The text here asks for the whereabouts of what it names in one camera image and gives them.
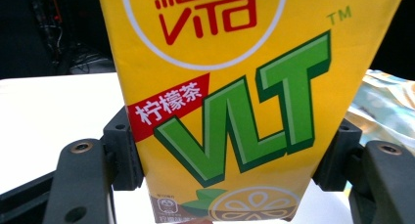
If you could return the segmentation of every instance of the metal screw head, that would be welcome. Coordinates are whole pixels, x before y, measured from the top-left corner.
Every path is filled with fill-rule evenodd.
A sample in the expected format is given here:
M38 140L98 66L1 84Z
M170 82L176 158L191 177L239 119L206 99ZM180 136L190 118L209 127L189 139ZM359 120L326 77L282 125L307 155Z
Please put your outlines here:
M378 146L378 148L386 154L391 154L391 155L395 155L395 156L399 156L399 155L402 154L402 151L399 148L395 147L395 146L382 145L381 144L381 145Z
M70 151L73 154L82 154L85 153L87 151L89 151L92 148L92 144L88 143L88 142L80 142L76 145L73 145L70 148Z

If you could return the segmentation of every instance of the lemon graphic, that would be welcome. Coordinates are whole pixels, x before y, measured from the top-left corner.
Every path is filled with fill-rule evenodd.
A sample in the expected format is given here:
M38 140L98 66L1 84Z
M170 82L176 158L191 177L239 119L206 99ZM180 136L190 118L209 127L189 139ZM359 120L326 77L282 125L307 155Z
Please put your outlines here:
M224 193L209 208L209 216L218 221L254 221L291 219L300 198L276 187L248 187Z

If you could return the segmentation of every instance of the lemon tea carton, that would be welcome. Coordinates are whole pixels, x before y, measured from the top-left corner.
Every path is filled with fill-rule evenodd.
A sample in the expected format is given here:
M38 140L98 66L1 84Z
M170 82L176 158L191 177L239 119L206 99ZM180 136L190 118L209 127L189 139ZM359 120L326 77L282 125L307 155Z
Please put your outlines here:
M101 0L155 221L291 220L400 0Z

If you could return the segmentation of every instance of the white table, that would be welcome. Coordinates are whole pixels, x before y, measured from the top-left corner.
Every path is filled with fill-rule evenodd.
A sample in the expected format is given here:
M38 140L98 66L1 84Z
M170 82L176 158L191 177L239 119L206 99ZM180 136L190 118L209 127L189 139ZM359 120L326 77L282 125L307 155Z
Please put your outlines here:
M115 73L0 80L0 194L55 170L67 144L99 139L122 105ZM145 186L115 192L115 209L119 224L154 223ZM346 196L311 182L291 223L352 223Z

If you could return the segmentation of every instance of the red banner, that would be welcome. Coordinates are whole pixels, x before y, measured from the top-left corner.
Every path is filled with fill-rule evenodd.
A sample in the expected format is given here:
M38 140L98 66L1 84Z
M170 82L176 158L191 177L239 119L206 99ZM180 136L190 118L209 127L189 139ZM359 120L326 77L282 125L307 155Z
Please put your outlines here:
M180 118L199 108L208 95L208 81L205 74L128 106L135 142L153 135L153 129L172 116Z

